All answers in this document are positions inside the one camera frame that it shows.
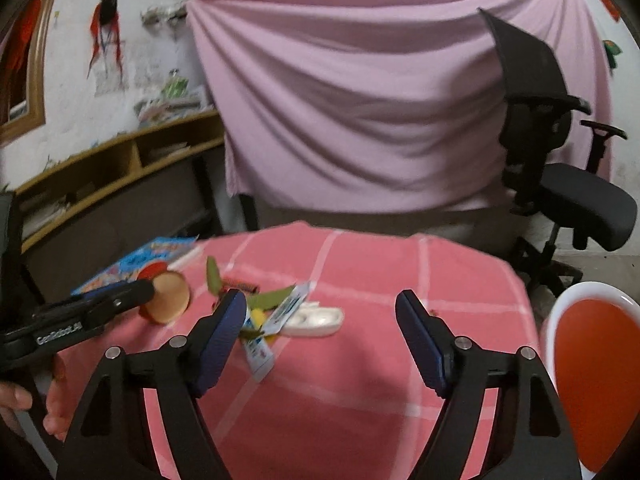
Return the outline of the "person's left hand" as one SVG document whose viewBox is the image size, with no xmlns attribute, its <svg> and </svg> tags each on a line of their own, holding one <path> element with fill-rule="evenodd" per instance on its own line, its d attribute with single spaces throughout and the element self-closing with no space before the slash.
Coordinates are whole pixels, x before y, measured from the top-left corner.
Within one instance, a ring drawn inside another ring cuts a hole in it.
<svg viewBox="0 0 640 480">
<path fill-rule="evenodd" d="M 18 412 L 27 412 L 32 408 L 34 400 L 38 399 L 44 405 L 46 414 L 42 418 L 44 431 L 51 437 L 63 442 L 70 429 L 72 415 L 65 407 L 63 396 L 68 390 L 66 367 L 60 356 L 54 356 L 46 366 L 49 373 L 47 390 L 38 391 L 34 396 L 23 385 L 2 380 L 1 382 L 1 421 L 14 434 L 24 436 L 21 425 L 17 420 Z"/>
</svg>

